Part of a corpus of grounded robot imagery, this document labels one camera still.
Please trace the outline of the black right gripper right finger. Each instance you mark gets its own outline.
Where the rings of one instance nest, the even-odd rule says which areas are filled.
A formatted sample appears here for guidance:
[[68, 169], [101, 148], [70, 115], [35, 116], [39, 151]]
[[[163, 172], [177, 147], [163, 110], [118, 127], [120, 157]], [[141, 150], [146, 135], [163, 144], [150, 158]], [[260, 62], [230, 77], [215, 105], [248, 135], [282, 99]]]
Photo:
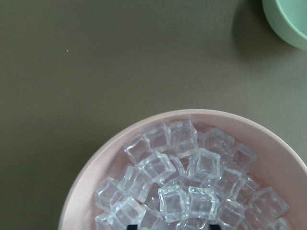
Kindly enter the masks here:
[[208, 230], [222, 230], [222, 228], [218, 224], [210, 224]]

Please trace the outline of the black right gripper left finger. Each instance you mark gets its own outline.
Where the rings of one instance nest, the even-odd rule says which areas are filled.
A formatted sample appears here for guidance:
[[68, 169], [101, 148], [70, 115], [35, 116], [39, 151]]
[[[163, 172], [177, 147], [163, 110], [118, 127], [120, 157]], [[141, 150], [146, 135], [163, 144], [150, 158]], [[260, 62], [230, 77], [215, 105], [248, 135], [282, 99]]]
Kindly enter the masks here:
[[126, 230], [138, 230], [138, 225], [137, 224], [128, 225]]

